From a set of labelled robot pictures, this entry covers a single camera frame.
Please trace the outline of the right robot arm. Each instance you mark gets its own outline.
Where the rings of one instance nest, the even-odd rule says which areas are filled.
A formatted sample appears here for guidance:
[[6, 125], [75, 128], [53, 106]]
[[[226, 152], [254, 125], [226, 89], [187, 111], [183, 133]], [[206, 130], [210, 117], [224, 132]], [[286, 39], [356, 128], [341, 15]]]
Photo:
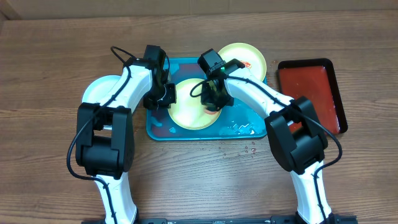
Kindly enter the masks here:
[[297, 222], [334, 223], [322, 174], [328, 131], [320, 124], [311, 101], [273, 90], [241, 61], [226, 62], [213, 49], [201, 54], [198, 64], [206, 75], [198, 96], [208, 111], [219, 111], [240, 100], [265, 121], [271, 153], [294, 183]]

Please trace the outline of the light blue plate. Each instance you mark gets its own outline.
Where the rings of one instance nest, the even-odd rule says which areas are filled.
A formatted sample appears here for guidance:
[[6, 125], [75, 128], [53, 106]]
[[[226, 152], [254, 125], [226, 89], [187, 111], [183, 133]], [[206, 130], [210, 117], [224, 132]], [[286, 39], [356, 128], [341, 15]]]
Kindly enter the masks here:
[[92, 82], [82, 96], [82, 103], [96, 103], [119, 81], [119, 75], [107, 75]]

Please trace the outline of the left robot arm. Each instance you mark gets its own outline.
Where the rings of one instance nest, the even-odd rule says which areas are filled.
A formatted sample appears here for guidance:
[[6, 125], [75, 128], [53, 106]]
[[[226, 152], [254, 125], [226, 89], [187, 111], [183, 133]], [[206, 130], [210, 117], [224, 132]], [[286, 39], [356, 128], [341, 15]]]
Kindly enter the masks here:
[[77, 179], [99, 188], [106, 212], [103, 223], [135, 223], [138, 210], [131, 196], [128, 172], [134, 159], [132, 114], [140, 102], [148, 110], [170, 108], [176, 102], [169, 83], [165, 51], [148, 45], [142, 58], [122, 60], [123, 72], [111, 87], [95, 91], [94, 103], [78, 108], [76, 135], [67, 153], [67, 168]]

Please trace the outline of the pink sponge dark scrubber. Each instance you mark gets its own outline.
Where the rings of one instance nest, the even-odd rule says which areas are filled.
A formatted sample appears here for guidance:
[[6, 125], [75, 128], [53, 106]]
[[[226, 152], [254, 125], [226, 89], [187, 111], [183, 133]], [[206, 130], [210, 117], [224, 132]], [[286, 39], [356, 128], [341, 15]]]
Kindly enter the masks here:
[[217, 110], [212, 111], [212, 110], [209, 110], [208, 108], [205, 108], [205, 109], [204, 109], [204, 112], [205, 112], [206, 114], [217, 114], [217, 113], [219, 113], [219, 111], [217, 111]]

